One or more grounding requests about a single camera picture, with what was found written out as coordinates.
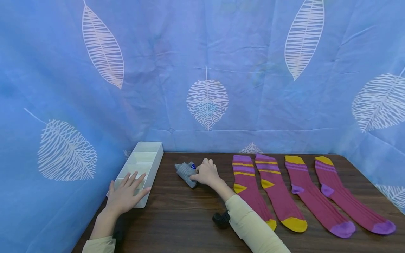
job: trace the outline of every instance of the folded gray sock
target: folded gray sock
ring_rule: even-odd
[[[197,184],[197,181],[191,180],[190,176],[197,174],[196,170],[191,168],[193,162],[182,163],[182,164],[175,164],[175,168],[177,170],[177,175],[179,175],[191,188],[194,188]]]

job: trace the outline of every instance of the blue curtain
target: blue curtain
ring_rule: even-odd
[[[395,0],[5,0],[0,245],[70,252],[137,141],[337,153],[405,212]]]

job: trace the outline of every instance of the yellow sock toe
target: yellow sock toe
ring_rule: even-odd
[[[285,219],[281,221],[284,226],[287,228],[291,229],[294,232],[302,233],[308,228],[308,224],[306,221],[297,219],[295,217],[290,217],[288,219]]]
[[[271,230],[275,230],[277,227],[277,222],[273,219],[266,221],[267,225],[271,228]]]

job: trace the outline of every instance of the sleeve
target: sleeve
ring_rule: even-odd
[[[232,196],[226,203],[230,225],[253,253],[290,253],[274,231],[239,196]]]
[[[115,239],[112,236],[88,240],[82,253],[114,253]]]

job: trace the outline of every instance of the sock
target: sock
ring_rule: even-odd
[[[175,164],[175,168],[177,170],[177,175],[179,175],[188,184],[188,186],[190,186],[190,188],[194,188],[197,185],[197,182],[191,180],[190,176],[197,173],[191,168],[191,164],[192,162],[189,164],[185,162],[182,164]]]
[[[322,186],[321,192],[332,199],[360,226],[376,234],[386,235],[395,231],[394,223],[363,205],[343,186],[329,158],[316,157],[315,170]]]
[[[276,220],[259,192],[252,160],[246,155],[234,155],[232,167],[235,176],[233,189],[274,231]]]
[[[312,183],[301,157],[286,155],[286,168],[291,179],[292,193],[297,194],[316,219],[332,234],[349,238],[356,227],[344,217]]]
[[[281,223],[295,232],[302,233],[307,230],[308,224],[287,190],[277,160],[256,154],[255,162],[262,178],[262,187],[267,192]]]

